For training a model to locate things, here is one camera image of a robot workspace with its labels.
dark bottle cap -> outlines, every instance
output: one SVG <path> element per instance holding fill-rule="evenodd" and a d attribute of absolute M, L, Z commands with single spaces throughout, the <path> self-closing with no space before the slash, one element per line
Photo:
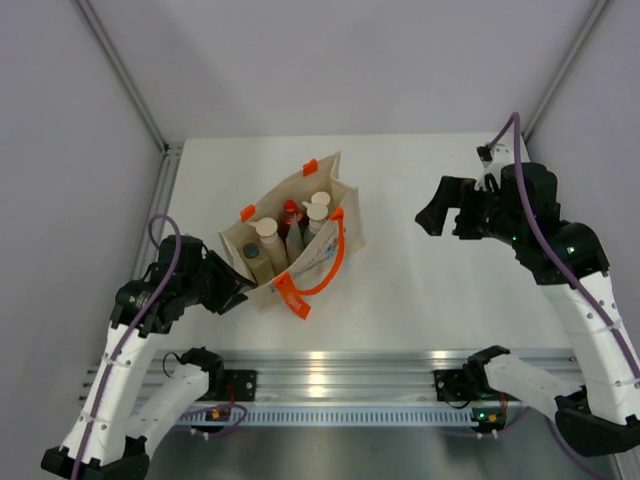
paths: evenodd
<path fill-rule="evenodd" d="M 242 247 L 242 254 L 249 259 L 256 258 L 260 255 L 260 247 L 253 242 L 245 243 Z"/>

red bottle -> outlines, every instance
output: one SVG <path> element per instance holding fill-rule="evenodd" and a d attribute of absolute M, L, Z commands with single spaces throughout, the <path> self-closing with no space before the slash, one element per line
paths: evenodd
<path fill-rule="evenodd" d="M 282 222 L 280 222 L 279 234 L 283 239 L 287 238 L 287 234 L 289 233 L 289 227 L 291 227 L 291 221 L 293 219 L 298 221 L 298 225 L 300 226 L 300 230 L 305 228 L 309 223 L 309 219 L 307 216 L 300 211 L 298 205 L 293 200 L 287 200 L 284 202 L 284 217 L 282 218 Z"/>

robotic arm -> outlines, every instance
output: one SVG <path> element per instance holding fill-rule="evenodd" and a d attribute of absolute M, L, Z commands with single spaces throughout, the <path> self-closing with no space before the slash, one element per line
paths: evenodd
<path fill-rule="evenodd" d="M 225 389 L 222 357 L 191 349 L 172 378 L 132 416 L 155 353 L 185 308 L 201 304 L 222 314 L 253 286 L 202 240 L 165 238 L 145 277 L 118 291 L 96 382 L 62 445 L 45 452 L 42 468 L 72 480 L 144 478 L 158 444 L 185 410 Z"/>
<path fill-rule="evenodd" d="M 459 208 L 454 235 L 510 245 L 558 312 L 585 385 L 561 381 L 495 346 L 437 382 L 439 393 L 480 399 L 505 392 L 554 420 L 581 455 L 626 451 L 640 445 L 640 369 L 615 304 L 609 263 L 593 230 L 560 220 L 556 176 L 543 165 L 521 164 L 519 145 L 515 150 L 513 164 L 503 145 L 479 147 L 480 179 L 442 177 L 416 222 L 440 236 L 447 210 Z"/>

orange bag handle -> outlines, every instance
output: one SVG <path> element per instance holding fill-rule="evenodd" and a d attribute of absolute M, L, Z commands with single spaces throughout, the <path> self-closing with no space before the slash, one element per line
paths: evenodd
<path fill-rule="evenodd" d="M 329 219 L 338 222 L 338 252 L 336 253 L 336 260 L 333 262 L 333 266 L 331 267 L 331 270 L 329 270 L 329 273 L 327 273 L 327 276 L 318 285 L 308 290 L 298 290 L 293 283 L 293 279 L 289 272 L 284 272 L 279 275 L 273 282 L 289 308 L 293 310 L 296 315 L 305 320 L 311 311 L 311 307 L 302 299 L 302 297 L 317 295 L 327 288 L 337 275 L 340 267 L 342 267 L 342 262 L 344 261 L 347 242 L 344 236 L 344 210 L 342 207 L 336 208 Z"/>

metal post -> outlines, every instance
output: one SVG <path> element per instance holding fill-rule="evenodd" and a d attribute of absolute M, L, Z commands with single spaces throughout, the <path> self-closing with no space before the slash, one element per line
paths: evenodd
<path fill-rule="evenodd" d="M 524 128 L 522 137 L 525 143 L 529 142 L 529 139 L 534 134 L 540 122 L 549 111 L 553 100 L 555 99 L 558 91 L 564 85 L 565 81 L 569 77 L 569 74 L 573 71 L 578 59 L 586 49 L 589 41 L 593 37 L 593 34 L 597 30 L 600 23 L 604 19 L 609 7 L 613 3 L 613 0 L 597 0 L 587 18 L 582 25 L 582 28 L 578 32 L 575 40 L 571 44 L 567 54 L 565 55 L 562 63 L 556 70 L 553 78 L 544 90 L 542 98 L 538 102 L 538 108 L 531 116 L 531 119 Z"/>
<path fill-rule="evenodd" d="M 89 28 L 94 40 L 104 53 L 113 73 L 122 85 L 122 88 L 124 88 L 129 101 L 140 116 L 140 119 L 144 123 L 149 135 L 151 135 L 154 143 L 161 152 L 165 152 L 167 150 L 167 142 L 163 139 L 162 134 L 151 116 L 151 113 L 149 113 L 149 109 L 142 99 L 140 92 L 136 88 L 131 75 L 129 75 L 129 72 L 125 68 L 124 63 L 120 59 L 120 55 L 118 55 L 117 50 L 109 39 L 107 32 L 102 26 L 102 22 L 100 22 L 100 19 L 89 3 L 89 0 L 71 0 L 71 3 L 76 7 L 78 14 Z"/>

